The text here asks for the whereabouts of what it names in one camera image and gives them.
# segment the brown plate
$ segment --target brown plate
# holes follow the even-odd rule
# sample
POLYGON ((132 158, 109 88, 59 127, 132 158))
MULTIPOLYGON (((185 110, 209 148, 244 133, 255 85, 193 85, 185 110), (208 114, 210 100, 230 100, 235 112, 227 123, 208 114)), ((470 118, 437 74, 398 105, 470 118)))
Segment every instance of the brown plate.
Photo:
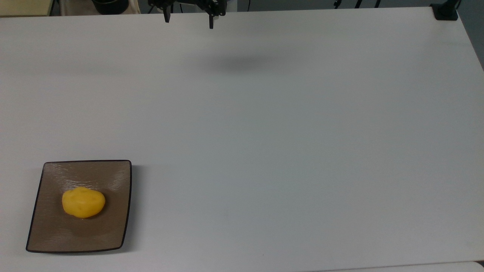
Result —
POLYGON ((128 224, 131 179, 128 160, 45 163, 26 250, 80 253, 122 247, 128 224), (64 212, 62 194, 78 186, 103 193, 106 204, 99 214, 80 219, 64 212))

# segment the white table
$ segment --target white table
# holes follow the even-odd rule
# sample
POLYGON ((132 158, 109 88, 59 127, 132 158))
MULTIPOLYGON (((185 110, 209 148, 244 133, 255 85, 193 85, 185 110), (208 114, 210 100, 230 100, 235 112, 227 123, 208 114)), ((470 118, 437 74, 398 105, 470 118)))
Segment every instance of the white table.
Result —
POLYGON ((0 25, 0 271, 484 259, 484 73, 461 21, 399 8, 234 13, 213 30, 203 14, 0 25), (26 252, 43 163, 86 159, 135 165, 124 247, 26 252))

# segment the yellow potato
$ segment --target yellow potato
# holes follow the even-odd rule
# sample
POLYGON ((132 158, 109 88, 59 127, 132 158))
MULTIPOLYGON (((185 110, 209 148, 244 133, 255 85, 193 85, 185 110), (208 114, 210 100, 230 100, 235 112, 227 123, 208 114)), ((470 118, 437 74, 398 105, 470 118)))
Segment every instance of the yellow potato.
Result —
POLYGON ((106 199, 101 192, 77 187, 62 195, 62 207, 67 214, 78 218, 87 218, 98 214, 104 207, 106 199))

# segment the black stand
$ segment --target black stand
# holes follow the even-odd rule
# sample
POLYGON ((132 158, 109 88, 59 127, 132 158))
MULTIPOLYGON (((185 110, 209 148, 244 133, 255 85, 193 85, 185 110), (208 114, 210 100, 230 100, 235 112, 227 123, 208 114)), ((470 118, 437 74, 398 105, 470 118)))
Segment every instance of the black stand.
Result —
POLYGON ((435 19, 439 21, 456 21, 459 18, 455 9, 457 2, 459 0, 447 0, 443 4, 430 4, 434 11, 435 19))

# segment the black pot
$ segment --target black pot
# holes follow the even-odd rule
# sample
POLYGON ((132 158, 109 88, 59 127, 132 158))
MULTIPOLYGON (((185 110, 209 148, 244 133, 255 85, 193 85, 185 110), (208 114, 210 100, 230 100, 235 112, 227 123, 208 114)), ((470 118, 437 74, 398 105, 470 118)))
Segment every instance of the black pot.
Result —
POLYGON ((96 10, 103 14, 121 14, 129 6, 128 0, 92 0, 96 10))

